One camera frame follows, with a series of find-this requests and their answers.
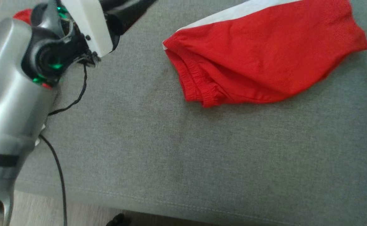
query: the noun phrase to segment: black cable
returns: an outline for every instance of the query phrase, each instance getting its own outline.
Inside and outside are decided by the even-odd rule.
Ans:
[[[71,108],[73,105],[79,103],[79,101],[82,99],[84,92],[86,91],[86,87],[87,87],[87,66],[84,64],[84,83],[83,83],[83,88],[79,94],[79,97],[73,101],[73,103],[71,103],[69,106],[65,107],[65,108],[61,108],[58,110],[54,110],[53,112],[49,113],[48,116],[53,116],[55,114],[61,113],[63,111],[68,110],[69,108]]]
[[[53,112],[49,113],[48,116],[52,116],[52,115],[61,113],[63,111],[66,111],[69,108],[71,108],[73,105],[79,103],[79,101],[82,99],[83,94],[86,91],[86,87],[87,87],[87,66],[86,66],[86,64],[84,64],[83,66],[84,66],[84,83],[83,83],[82,90],[80,91],[79,97],[75,101],[73,101],[73,103],[71,103],[69,106],[67,106],[65,108],[62,108],[62,109],[54,110]],[[61,183],[61,187],[62,187],[63,225],[67,226],[66,189],[65,189],[65,181],[63,179],[62,168],[60,166],[60,162],[59,162],[59,159],[57,157],[57,153],[55,152],[55,149],[51,145],[51,143],[42,134],[39,135],[39,138],[41,138],[42,140],[44,140],[45,143],[47,143],[48,147],[51,149],[52,154],[54,155],[55,162],[57,162],[57,168],[58,168],[58,171],[59,171],[60,183]]]
[[[59,159],[57,157],[57,153],[55,152],[54,147],[52,147],[51,143],[42,135],[40,134],[39,137],[47,143],[48,147],[51,149],[52,154],[54,155],[55,162],[57,162],[57,168],[59,171],[60,183],[62,186],[62,199],[63,199],[63,225],[67,226],[67,208],[66,208],[66,189],[65,189],[65,181],[63,179],[62,168],[59,163]]]

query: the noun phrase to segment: silver robotic arm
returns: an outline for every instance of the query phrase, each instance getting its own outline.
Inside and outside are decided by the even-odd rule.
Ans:
[[[95,66],[156,0],[50,0],[32,26],[0,22],[0,226],[8,226],[14,182],[74,62]]]

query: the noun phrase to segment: gray cushion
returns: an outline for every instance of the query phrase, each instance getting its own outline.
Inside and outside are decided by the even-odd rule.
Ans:
[[[0,18],[32,7],[3,0]],[[367,225],[367,51],[286,101],[186,103],[162,41],[243,0],[159,0],[48,119],[69,200],[225,225]],[[353,0],[367,34],[367,1]],[[80,92],[64,76],[55,108]],[[61,197],[40,144],[16,188]]]

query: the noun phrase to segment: seam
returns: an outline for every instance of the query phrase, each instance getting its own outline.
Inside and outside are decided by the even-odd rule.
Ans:
[[[46,183],[46,182],[38,182],[38,181],[25,180],[25,179],[18,179],[18,180],[22,180],[24,182],[33,183],[33,184],[39,183],[40,185],[44,184],[46,186],[58,187],[56,185]],[[278,221],[278,220],[260,218],[260,217],[246,215],[246,214],[242,214],[242,213],[235,213],[235,212],[229,212],[229,211],[224,211],[224,210],[219,210],[219,209],[212,209],[212,208],[207,208],[207,207],[192,206],[192,205],[181,204],[181,203],[173,203],[173,202],[167,202],[167,201],[161,201],[161,200],[154,200],[154,199],[148,199],[148,198],[143,198],[143,197],[138,197],[138,196],[131,196],[131,195],[126,195],[126,194],[121,194],[121,193],[116,193],[116,192],[99,191],[99,190],[92,190],[92,189],[73,187],[73,186],[68,186],[67,188],[75,190],[75,191],[85,192],[85,193],[104,194],[106,196],[120,196],[124,199],[131,199],[131,200],[135,200],[137,202],[147,201],[147,202],[154,203],[156,205],[165,205],[165,206],[175,207],[175,208],[179,208],[179,209],[194,210],[194,211],[197,211],[197,212],[222,213],[224,215],[235,215],[235,216],[239,216],[239,217],[242,217],[242,218],[245,218],[245,219],[262,220],[262,221],[267,221],[267,222],[272,222],[272,223],[280,223],[280,224],[283,224],[283,225],[290,225],[290,226],[302,226],[302,225],[297,224],[297,223],[282,222],[282,221]]]

